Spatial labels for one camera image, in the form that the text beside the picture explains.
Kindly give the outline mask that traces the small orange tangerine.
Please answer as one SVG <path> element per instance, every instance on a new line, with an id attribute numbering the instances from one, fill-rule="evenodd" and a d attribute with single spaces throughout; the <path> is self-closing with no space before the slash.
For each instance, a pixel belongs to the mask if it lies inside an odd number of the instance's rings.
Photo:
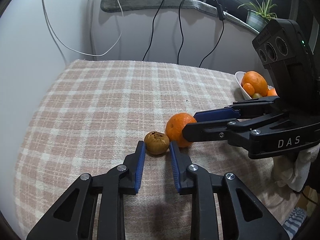
<path id="1" fill-rule="evenodd" d="M 255 94 L 254 87 L 250 83 L 244 83 L 242 87 L 245 90 L 245 92 L 252 98 Z"/>

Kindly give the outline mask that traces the large green-brown kiwi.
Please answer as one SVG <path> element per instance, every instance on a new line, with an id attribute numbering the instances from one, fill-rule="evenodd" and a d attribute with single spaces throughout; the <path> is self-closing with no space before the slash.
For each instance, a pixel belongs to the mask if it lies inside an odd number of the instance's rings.
<path id="1" fill-rule="evenodd" d="M 259 93 L 254 93 L 253 95 L 252 95 L 252 98 L 253 99 L 259 99 L 259 98 L 262 98 L 263 96 L 261 95 L 261 94 L 259 94 Z"/>

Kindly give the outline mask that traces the orange mandarin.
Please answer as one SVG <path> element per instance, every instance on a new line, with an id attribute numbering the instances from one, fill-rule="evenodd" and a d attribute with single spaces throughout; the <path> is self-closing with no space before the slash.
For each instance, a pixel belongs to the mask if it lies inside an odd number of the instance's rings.
<path id="1" fill-rule="evenodd" d="M 197 121 L 192 115 L 188 113 L 177 113 L 173 115 L 167 122 L 165 134 L 168 136 L 170 141 L 176 141 L 178 147 L 189 147 L 192 142 L 188 142 L 186 139 L 184 139 L 182 130 L 187 124 L 195 122 Z"/>

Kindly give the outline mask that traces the small brown kiwi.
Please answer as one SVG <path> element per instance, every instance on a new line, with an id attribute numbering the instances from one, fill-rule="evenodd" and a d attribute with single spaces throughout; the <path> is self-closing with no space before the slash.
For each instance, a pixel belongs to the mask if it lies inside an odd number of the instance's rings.
<path id="1" fill-rule="evenodd" d="M 165 153 L 170 144 L 169 137 L 160 132 L 149 132 L 144 138 L 146 150 L 153 155 Z"/>

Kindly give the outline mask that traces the white oval plate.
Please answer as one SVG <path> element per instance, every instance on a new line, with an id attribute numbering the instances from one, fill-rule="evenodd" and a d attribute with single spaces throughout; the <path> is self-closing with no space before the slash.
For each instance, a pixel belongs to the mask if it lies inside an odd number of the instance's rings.
<path id="1" fill-rule="evenodd" d="M 243 89 L 242 85 L 241 85 L 241 81 L 242 81 L 242 78 L 244 76 L 246 72 L 236 72 L 235 74 L 235 79 L 236 79 L 236 82 L 238 83 L 238 85 L 240 86 L 240 90 L 242 92 L 242 95 L 245 99 L 252 99 L 246 92 L 245 90 Z"/>

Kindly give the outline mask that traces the large orange in plate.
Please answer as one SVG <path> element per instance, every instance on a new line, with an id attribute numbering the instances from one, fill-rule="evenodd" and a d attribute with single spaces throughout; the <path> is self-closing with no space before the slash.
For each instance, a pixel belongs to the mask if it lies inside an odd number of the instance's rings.
<path id="1" fill-rule="evenodd" d="M 242 78 L 241 85 L 244 83 L 250 83 L 255 93 L 259 93 L 262 96 L 267 96 L 268 85 L 265 78 L 255 71 L 246 72 Z"/>

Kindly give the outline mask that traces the white crumpled cloth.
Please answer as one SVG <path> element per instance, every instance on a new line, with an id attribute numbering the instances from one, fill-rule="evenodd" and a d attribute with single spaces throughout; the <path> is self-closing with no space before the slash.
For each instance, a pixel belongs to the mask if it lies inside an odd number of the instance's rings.
<path id="1" fill-rule="evenodd" d="M 299 152 L 296 161 L 292 162 L 285 156 L 273 157 L 272 174 L 279 187 L 288 186 L 293 191 L 303 189 L 309 175 L 310 166 L 316 160 L 319 146 Z"/>

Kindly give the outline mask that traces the striped cloth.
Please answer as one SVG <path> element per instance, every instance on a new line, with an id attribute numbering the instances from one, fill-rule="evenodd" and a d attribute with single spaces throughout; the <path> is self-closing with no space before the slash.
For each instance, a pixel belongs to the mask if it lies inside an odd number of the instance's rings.
<path id="1" fill-rule="evenodd" d="M 283 228 L 287 232 L 290 240 L 292 240 L 296 235 L 306 218 L 306 211 L 300 207 L 295 207 L 294 210 L 290 213 L 289 217 L 283 224 Z"/>

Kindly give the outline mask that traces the potted spider plant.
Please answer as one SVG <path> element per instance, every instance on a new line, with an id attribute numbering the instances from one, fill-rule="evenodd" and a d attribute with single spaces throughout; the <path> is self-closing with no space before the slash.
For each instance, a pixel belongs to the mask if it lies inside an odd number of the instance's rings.
<path id="1" fill-rule="evenodd" d="M 262 0 L 261 3 L 254 0 L 253 2 L 242 3 L 238 6 L 238 9 L 246 8 L 246 24 L 257 31 L 262 31 L 270 20 L 277 18 L 277 14 L 271 11 L 276 6 L 277 4 L 273 3 L 273 0 Z"/>

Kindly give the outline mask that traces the pink plaid tablecloth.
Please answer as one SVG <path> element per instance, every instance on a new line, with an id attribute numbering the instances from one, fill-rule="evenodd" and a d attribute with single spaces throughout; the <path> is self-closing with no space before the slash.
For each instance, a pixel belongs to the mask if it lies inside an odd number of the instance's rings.
<path id="1" fill-rule="evenodd" d="M 233 74 L 168 63 L 76 60 L 55 80 L 27 128 L 15 174 L 22 239 L 82 173 L 106 173 L 176 113 L 242 100 Z M 283 224 L 298 196 L 273 180 L 273 159 L 225 141 L 181 150 L 213 174 L 235 173 Z M 146 155 L 139 193 L 125 196 L 126 239 L 190 239 L 191 196 L 179 196 L 170 154 Z"/>

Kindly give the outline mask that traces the grey sill mat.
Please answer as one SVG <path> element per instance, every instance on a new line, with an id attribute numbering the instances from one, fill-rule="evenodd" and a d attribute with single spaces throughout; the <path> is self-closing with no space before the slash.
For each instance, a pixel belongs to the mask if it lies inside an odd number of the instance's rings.
<path id="1" fill-rule="evenodd" d="M 100 8 L 103 12 L 125 12 L 135 10 L 157 9 L 195 9 L 207 16 L 217 17 L 217 8 L 198 0 L 101 0 Z"/>

